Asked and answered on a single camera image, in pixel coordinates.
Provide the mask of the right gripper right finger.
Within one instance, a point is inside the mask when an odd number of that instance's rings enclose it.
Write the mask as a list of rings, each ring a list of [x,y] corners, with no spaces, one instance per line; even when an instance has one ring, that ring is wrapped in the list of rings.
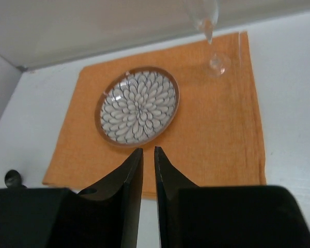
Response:
[[[154,167],[160,247],[180,247],[178,192],[181,189],[198,186],[171,164],[164,150],[159,146],[154,149]]]

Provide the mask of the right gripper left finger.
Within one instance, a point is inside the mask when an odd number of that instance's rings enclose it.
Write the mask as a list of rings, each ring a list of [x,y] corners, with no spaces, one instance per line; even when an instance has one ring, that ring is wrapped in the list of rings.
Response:
[[[108,175],[81,190],[89,204],[81,231],[86,247],[136,247],[143,187],[143,150],[135,149]]]

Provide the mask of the floral patterned ceramic plate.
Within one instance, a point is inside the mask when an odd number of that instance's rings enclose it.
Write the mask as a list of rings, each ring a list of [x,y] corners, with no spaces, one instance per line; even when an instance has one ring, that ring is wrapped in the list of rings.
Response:
[[[114,79],[95,109],[99,135],[118,147],[137,147],[158,137],[179,106],[177,80],[155,66],[130,69]]]

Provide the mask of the clear wine glass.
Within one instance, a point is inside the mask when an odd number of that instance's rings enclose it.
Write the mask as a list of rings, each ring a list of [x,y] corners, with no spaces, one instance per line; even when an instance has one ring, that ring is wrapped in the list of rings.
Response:
[[[202,33],[211,45],[213,31],[219,18],[219,1],[182,1],[193,26]],[[205,68],[210,76],[222,76],[230,66],[230,59],[223,53],[211,50]]]

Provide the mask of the black spoon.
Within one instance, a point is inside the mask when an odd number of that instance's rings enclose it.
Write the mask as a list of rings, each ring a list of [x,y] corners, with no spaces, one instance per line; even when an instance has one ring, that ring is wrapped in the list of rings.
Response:
[[[21,174],[14,169],[9,170],[5,174],[4,182],[7,188],[13,189],[13,188],[19,188],[19,189],[25,189],[26,186],[23,184],[23,179]]]

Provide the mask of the orange cloth placemat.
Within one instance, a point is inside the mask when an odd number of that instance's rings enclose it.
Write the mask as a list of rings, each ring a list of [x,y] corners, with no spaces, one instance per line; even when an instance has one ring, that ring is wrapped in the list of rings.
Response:
[[[261,117],[246,32],[94,64],[79,74],[43,184],[81,190],[132,152],[107,142],[95,126],[97,102],[119,75],[157,66],[177,80],[178,111],[143,146],[143,198],[154,199],[154,149],[199,186],[265,184]]]

